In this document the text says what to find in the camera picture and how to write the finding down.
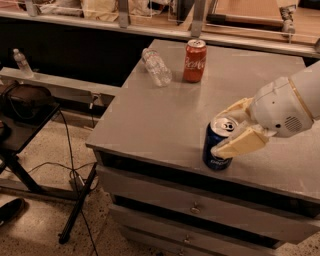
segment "plastic water bottle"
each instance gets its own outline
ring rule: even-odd
[[[18,49],[14,49],[13,58],[17,62],[18,67],[26,78],[32,78],[34,76],[29,63],[23,53],[21,53]]]
[[[164,64],[156,50],[145,48],[142,51],[142,61],[157,86],[167,86],[171,82],[171,70]]]

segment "drawer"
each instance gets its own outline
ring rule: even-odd
[[[276,240],[299,243],[320,229],[293,213],[141,174],[98,166],[105,191]]]
[[[230,237],[201,230],[182,223],[153,216],[147,213],[124,208],[118,205],[109,206],[111,215],[121,225],[155,234],[204,250],[232,256],[267,256],[274,251]]]
[[[137,230],[133,230],[126,227],[121,227],[121,234],[129,240],[133,240],[139,243],[152,245],[167,252],[174,253],[179,256],[223,256],[221,254],[212,254],[205,251],[196,250],[187,246],[175,243],[169,239],[162,239],[160,237],[153,237],[147,233],[141,233]]]

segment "soda can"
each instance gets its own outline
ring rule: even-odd
[[[220,171],[229,167],[232,158],[220,158],[211,154],[211,149],[228,138],[238,123],[227,117],[214,118],[207,126],[203,148],[203,161],[212,170]]]
[[[206,42],[199,39],[191,39],[187,43],[186,57],[184,61],[183,79],[196,83],[201,81],[206,65]]]

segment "crushed plastic bottle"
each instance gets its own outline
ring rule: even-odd
[[[145,48],[142,51],[142,61],[153,82],[157,86],[164,87],[171,82],[171,70],[164,64],[162,58],[156,50]]]

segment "blue soda can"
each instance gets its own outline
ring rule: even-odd
[[[232,158],[220,158],[211,154],[211,149],[228,138],[237,127],[237,122],[227,117],[214,118],[207,127],[203,148],[203,161],[212,170],[221,171],[229,167]]]

